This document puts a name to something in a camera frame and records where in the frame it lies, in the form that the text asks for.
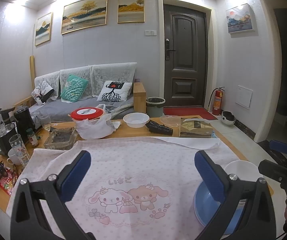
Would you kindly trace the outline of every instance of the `blue gripper pad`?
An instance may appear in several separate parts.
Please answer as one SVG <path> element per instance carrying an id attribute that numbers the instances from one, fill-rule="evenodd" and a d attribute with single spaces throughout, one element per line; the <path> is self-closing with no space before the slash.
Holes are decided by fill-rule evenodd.
<path id="1" fill-rule="evenodd" d="M 271 150 L 287 154 L 287 143 L 271 140 L 269 147 Z"/>
<path id="2" fill-rule="evenodd" d="M 195 154 L 195 166 L 214 200 L 223 203 L 226 198 L 225 192 L 229 185 L 225 185 L 225 181 L 221 180 L 216 172 L 227 176 L 224 170 L 219 165 L 216 165 L 204 151 L 199 151 Z"/>
<path id="3" fill-rule="evenodd" d="M 62 174 L 65 177 L 65 179 L 60 182 L 59 197 L 61 201 L 68 202 L 72 200 L 90 165 L 90 153 L 81 151 L 71 164 L 64 167 L 59 174 L 59 176 Z"/>

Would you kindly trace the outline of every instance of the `door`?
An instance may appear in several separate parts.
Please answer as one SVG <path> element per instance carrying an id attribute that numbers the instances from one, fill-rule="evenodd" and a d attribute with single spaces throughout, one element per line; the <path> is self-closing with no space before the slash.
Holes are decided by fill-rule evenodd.
<path id="1" fill-rule="evenodd" d="M 203 106 L 207 78 L 207 29 L 203 12 L 164 5 L 167 106 Z"/>

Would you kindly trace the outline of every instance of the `sofa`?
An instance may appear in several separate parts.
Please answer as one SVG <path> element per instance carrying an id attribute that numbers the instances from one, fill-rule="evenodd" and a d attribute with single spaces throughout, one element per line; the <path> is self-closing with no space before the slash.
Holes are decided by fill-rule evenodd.
<path id="1" fill-rule="evenodd" d="M 111 113 L 113 119 L 122 119 L 128 113 L 146 112 L 146 91 L 141 82 L 134 83 L 134 72 L 137 63 L 115 63 L 102 65 L 89 65 L 71 69 L 63 69 L 57 72 L 49 73 L 36 77 L 34 86 L 36 87 L 43 78 L 47 80 L 54 89 L 51 98 L 42 105 L 34 104 L 32 97 L 26 98 L 15 106 L 26 104 L 30 106 L 30 114 L 39 116 L 47 114 L 52 122 L 71 122 L 69 116 L 75 109 L 81 107 L 95 107 L 98 104 L 105 104 L 106 110 Z M 79 101 L 71 103 L 61 99 L 60 94 L 69 75 L 76 75 L 87 79 L 89 84 L 85 89 Z M 133 87 L 128 93 L 125 102 L 101 102 L 97 101 L 98 95 L 106 80 L 118 82 L 132 82 Z"/>

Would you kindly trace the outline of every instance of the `fire extinguisher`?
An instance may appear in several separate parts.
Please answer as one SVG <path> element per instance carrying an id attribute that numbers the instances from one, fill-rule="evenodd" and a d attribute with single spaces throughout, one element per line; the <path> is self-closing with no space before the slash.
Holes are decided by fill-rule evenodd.
<path id="1" fill-rule="evenodd" d="M 224 95 L 223 88 L 224 87 L 215 88 L 212 91 L 212 93 L 211 93 L 211 96 L 210 96 L 210 99 L 209 99 L 209 104 L 208 104 L 208 109 L 209 109 L 209 106 L 210 106 L 212 95 L 216 91 L 216 93 L 215 93 L 215 100 L 214 100 L 214 106 L 212 108 L 212 114 L 213 115 L 220 115 L 221 114 L 221 108 L 220 107 L 221 107 L 221 102 L 222 102 L 222 98 L 223 98 L 223 95 Z"/>

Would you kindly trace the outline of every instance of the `drinking glass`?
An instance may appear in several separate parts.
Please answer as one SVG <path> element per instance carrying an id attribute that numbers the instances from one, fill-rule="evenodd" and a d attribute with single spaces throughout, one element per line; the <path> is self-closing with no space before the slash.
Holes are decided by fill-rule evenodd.
<path id="1" fill-rule="evenodd" d="M 39 117 L 41 125 L 43 127 L 43 129 L 45 129 L 46 131 L 50 132 L 51 129 L 51 119 L 50 116 L 48 115 L 41 115 Z"/>
<path id="2" fill-rule="evenodd" d="M 20 134 L 13 135 L 9 139 L 9 143 L 11 147 L 13 148 L 14 152 L 16 153 L 16 156 L 18 157 L 22 166 L 26 167 L 30 160 L 30 156 L 24 145 L 23 140 L 21 139 L 21 135 Z"/>

